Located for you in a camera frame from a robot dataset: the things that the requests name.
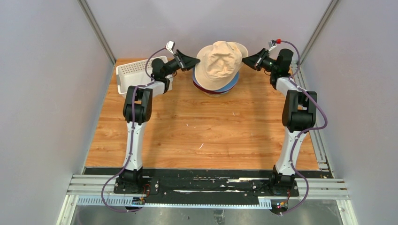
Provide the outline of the blue hat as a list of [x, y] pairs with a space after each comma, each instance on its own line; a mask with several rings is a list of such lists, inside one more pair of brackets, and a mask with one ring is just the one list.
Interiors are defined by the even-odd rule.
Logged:
[[197, 82], [197, 79], [195, 77], [195, 68], [192, 69], [192, 82], [194, 84], [195, 87], [197, 87], [199, 90], [208, 93], [208, 94], [224, 94], [229, 92], [232, 88], [234, 88], [238, 82], [239, 79], [239, 72], [236, 73], [236, 75], [234, 76], [234, 78], [224, 87], [218, 89], [218, 90], [207, 90], [205, 88], [203, 88], [202, 86], [199, 85], [199, 83]]

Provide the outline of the maroon bucket hat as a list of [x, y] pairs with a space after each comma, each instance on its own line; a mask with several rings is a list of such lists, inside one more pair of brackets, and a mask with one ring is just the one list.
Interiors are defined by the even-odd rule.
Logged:
[[229, 92], [231, 89], [233, 89], [236, 84], [237, 84], [237, 79], [232, 80], [230, 83], [228, 83], [226, 86], [222, 87], [221, 89], [218, 90], [207, 90], [203, 87], [201, 87], [199, 85], [199, 83], [196, 81], [195, 78], [193, 78], [193, 84], [196, 88], [198, 88], [199, 90], [203, 91], [203, 92], [207, 92], [207, 93], [224, 93], [224, 92]]

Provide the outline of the beige cap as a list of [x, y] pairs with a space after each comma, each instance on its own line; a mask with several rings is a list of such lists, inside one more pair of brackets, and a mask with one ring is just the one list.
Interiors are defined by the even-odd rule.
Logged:
[[197, 53], [200, 62], [194, 68], [195, 79], [206, 90], [219, 90], [233, 80], [247, 56], [247, 48], [240, 43], [216, 41]]

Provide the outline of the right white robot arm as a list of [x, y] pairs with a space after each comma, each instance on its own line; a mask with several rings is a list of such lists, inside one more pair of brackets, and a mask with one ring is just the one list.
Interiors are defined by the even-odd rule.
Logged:
[[263, 48], [257, 54], [242, 59], [248, 67], [270, 73], [270, 84], [285, 96], [282, 112], [282, 125], [285, 137], [279, 159], [273, 167], [269, 181], [262, 185], [254, 185], [256, 191], [268, 188], [272, 195], [281, 195], [292, 190], [295, 185], [296, 163], [301, 144], [309, 129], [316, 122], [317, 93], [300, 90], [290, 73], [293, 51], [282, 49], [277, 59], [269, 57], [268, 50]]

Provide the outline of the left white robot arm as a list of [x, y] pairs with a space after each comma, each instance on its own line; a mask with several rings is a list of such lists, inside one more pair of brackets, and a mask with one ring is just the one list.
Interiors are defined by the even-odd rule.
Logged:
[[116, 175], [114, 192], [117, 194], [140, 194], [148, 186], [149, 183], [143, 179], [142, 151], [153, 99], [171, 89], [173, 74], [178, 70], [189, 71], [200, 62], [179, 50], [173, 56], [170, 61], [163, 56], [151, 56], [143, 61], [143, 69], [133, 71], [128, 80], [130, 83], [123, 93], [122, 110], [127, 125], [126, 154], [123, 167]]

